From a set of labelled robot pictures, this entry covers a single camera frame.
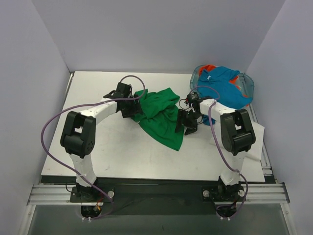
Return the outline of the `green t shirt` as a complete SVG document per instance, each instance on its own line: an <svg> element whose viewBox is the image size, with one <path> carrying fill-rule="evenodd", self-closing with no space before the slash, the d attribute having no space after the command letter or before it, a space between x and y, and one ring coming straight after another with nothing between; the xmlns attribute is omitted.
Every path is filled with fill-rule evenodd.
<svg viewBox="0 0 313 235"><path fill-rule="evenodd" d="M154 140L179 151L183 142L183 130L175 132L178 103L180 96L175 94L171 88L159 92L140 90L135 92L139 99L142 112L132 117L139 126Z"/></svg>

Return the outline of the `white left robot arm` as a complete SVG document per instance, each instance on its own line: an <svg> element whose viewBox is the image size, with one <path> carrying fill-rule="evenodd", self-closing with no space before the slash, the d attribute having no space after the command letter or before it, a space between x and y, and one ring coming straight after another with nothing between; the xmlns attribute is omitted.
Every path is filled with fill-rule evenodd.
<svg viewBox="0 0 313 235"><path fill-rule="evenodd" d="M82 197L92 202L98 198L97 177L93 171L91 152L95 147L96 126L105 118L121 112L130 118L141 112L138 95L132 94L132 86L119 82L115 90L101 99L101 104L80 112L67 114L60 144L69 154L76 173L76 188Z"/></svg>

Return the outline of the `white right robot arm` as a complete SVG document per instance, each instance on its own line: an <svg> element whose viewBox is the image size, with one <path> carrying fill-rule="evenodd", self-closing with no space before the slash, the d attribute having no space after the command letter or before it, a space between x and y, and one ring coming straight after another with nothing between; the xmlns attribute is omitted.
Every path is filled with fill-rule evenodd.
<svg viewBox="0 0 313 235"><path fill-rule="evenodd" d="M234 191L240 191L245 153L256 142L249 113L245 109L229 108L211 97L200 98L196 92L187 95L186 103L189 109L179 109L175 131L193 134L198 130L198 119L208 116L214 143L226 165L219 176L222 184L217 187L217 195L227 200Z"/></svg>

